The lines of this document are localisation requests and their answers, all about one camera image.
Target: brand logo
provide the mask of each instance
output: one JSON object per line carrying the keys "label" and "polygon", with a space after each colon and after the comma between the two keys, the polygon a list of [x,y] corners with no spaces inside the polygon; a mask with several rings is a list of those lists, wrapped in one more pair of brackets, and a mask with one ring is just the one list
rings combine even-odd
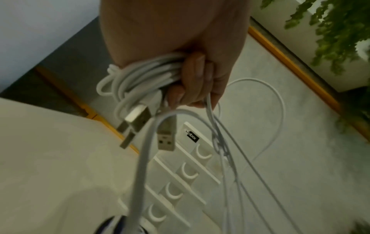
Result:
{"label": "brand logo", "polygon": [[187,136],[194,141],[195,143],[199,140],[199,137],[197,137],[192,131],[185,130],[187,133]]}

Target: orange strip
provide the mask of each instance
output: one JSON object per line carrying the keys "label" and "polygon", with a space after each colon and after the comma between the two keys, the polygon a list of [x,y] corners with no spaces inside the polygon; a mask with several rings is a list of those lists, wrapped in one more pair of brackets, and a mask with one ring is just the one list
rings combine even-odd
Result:
{"label": "orange strip", "polygon": [[[304,73],[297,65],[294,64],[292,60],[286,57],[284,53],[276,48],[260,32],[258,32],[254,27],[249,27],[248,33],[270,53],[272,53],[289,70],[291,70],[297,77],[299,77],[301,81],[303,81],[312,91],[314,91],[328,106],[330,106],[338,114],[341,114],[339,102],[328,92],[326,92],[320,85],[314,82],[314,80],[312,80],[309,75]],[[363,135],[368,141],[370,141],[370,131],[368,130],[368,126],[366,125],[366,123],[356,121],[351,124],[361,135]]]}
{"label": "orange strip", "polygon": [[53,85],[56,89],[58,89],[61,93],[63,93],[67,98],[69,98],[73,103],[79,106],[81,109],[86,111],[87,117],[89,119],[93,119],[96,116],[96,112],[87,104],[85,104],[77,95],[75,95],[63,82],[55,78],[55,75],[51,73],[46,68],[37,65],[34,68],[34,71],[39,73],[44,80],[49,82]]}
{"label": "orange strip", "polygon": [[[124,136],[122,134],[120,134],[112,125],[110,125],[108,123],[108,121],[106,121],[103,117],[101,117],[100,115],[96,115],[93,120],[96,120],[96,121],[100,121],[101,123],[103,123],[107,128],[109,128],[109,130],[111,130],[116,136],[118,136],[121,140],[124,140]],[[130,145],[131,149],[133,149],[137,154],[139,154],[139,150],[134,146],[134,145]]]}

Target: hand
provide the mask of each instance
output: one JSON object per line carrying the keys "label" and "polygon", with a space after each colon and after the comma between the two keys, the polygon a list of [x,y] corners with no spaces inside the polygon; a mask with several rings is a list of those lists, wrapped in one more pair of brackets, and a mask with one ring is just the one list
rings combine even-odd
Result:
{"label": "hand", "polygon": [[250,0],[102,0],[101,29],[114,62],[188,52],[181,84],[168,92],[172,108],[212,108],[223,95],[245,41]]}

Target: concrete floor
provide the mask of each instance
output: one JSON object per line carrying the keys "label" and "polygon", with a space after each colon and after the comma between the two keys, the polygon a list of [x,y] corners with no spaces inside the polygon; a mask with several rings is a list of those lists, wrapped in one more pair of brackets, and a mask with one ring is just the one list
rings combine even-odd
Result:
{"label": "concrete floor", "polygon": [[[94,20],[41,65],[117,127],[113,99],[100,97],[95,91],[110,62]],[[338,115],[251,37],[230,80],[241,77],[262,79],[281,93],[287,107],[285,128],[276,143],[255,158],[276,131],[280,108],[267,88],[250,82],[227,89],[220,102],[222,121],[303,233],[346,233],[355,220],[370,222],[370,145],[365,139],[352,129],[341,133],[336,126]],[[204,110],[189,109],[205,117]],[[179,125],[185,121],[210,135],[200,122],[178,118]],[[144,134],[134,141],[139,149]],[[275,233],[296,233],[236,148],[230,146],[241,180]],[[250,233],[268,233],[246,197],[245,205]]]}

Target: coiled white cable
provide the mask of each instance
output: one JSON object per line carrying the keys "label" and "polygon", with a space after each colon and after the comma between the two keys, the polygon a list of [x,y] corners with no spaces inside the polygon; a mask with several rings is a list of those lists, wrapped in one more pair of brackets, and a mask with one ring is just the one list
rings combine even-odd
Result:
{"label": "coiled white cable", "polygon": [[[114,116],[119,120],[123,120],[123,116],[127,114],[130,111],[130,109],[145,95],[155,90],[158,90],[159,88],[167,86],[175,81],[178,81],[180,79],[180,70],[181,70],[182,62],[185,57],[186,57],[186,54],[183,54],[183,53],[171,53],[171,54],[167,54],[164,56],[156,57],[154,59],[132,63],[131,65],[127,66],[126,68],[122,70],[120,70],[117,66],[110,65],[108,68],[109,75],[99,82],[99,84],[96,87],[97,92],[102,96],[112,96],[118,102],[114,110]],[[260,82],[264,85],[267,85],[270,89],[272,89],[274,93],[278,96],[279,101],[282,106],[282,110],[283,110],[278,131],[274,134],[273,138],[269,141],[269,144],[266,147],[264,147],[264,149],[262,150],[263,152],[275,141],[275,139],[281,132],[281,128],[283,126],[283,122],[285,118],[285,105],[279,93],[271,85],[265,83],[264,81],[260,81],[260,80],[253,79],[253,78],[243,78],[243,79],[239,79],[239,80],[231,82],[230,84],[228,84],[228,86],[232,85],[233,83],[240,82],[240,81],[246,81],[246,80]],[[109,83],[111,83],[111,91],[104,92],[103,91],[104,86],[108,85]],[[140,151],[138,167],[136,170],[135,182],[133,185],[133,193],[132,193],[131,202],[129,205],[130,213],[129,213],[129,216],[127,219],[127,225],[123,231],[123,234],[132,234],[134,233],[134,231],[136,231],[137,226],[138,226],[138,221],[142,213],[144,185],[145,185],[145,177],[146,177],[146,164],[148,163],[149,149],[150,149],[153,136],[158,126],[163,120],[165,120],[166,118],[170,116],[177,115],[177,114],[191,115],[199,119],[211,130],[212,142],[213,142],[215,150],[221,155],[221,157],[225,156],[228,159],[231,165],[231,168],[234,172],[235,180],[237,182],[239,200],[241,204],[240,207],[242,209],[242,220],[245,220],[244,219],[245,212],[244,212],[244,206],[242,204],[242,196],[241,196],[241,189],[240,189],[241,182],[239,181],[238,172],[236,170],[236,166],[232,158],[232,155],[230,153],[227,142],[222,136],[218,128],[217,122],[219,122],[219,119],[216,116],[214,116],[212,109],[210,107],[210,96],[207,97],[206,102],[207,102],[206,111],[207,111],[208,118],[211,122],[211,125],[209,125],[198,114],[191,112],[191,111],[180,110],[180,109],[161,113],[160,115],[154,118],[154,121],[150,125],[150,128],[145,137],[142,150]],[[237,145],[237,147],[241,151],[241,153],[245,155],[245,153],[241,150],[240,146]],[[225,169],[223,157],[222,157],[221,162],[222,162],[223,169]],[[226,226],[227,226],[226,229],[228,230],[229,233],[233,233],[234,227],[233,227],[232,220],[231,220],[231,210],[230,210],[230,205],[228,202],[229,200],[228,191],[227,191],[225,179],[224,179],[224,193],[225,193],[225,204],[226,204],[226,209],[227,209],[226,215],[225,215],[225,218],[227,219],[225,221]],[[243,233],[246,233],[245,225],[243,225]]]}

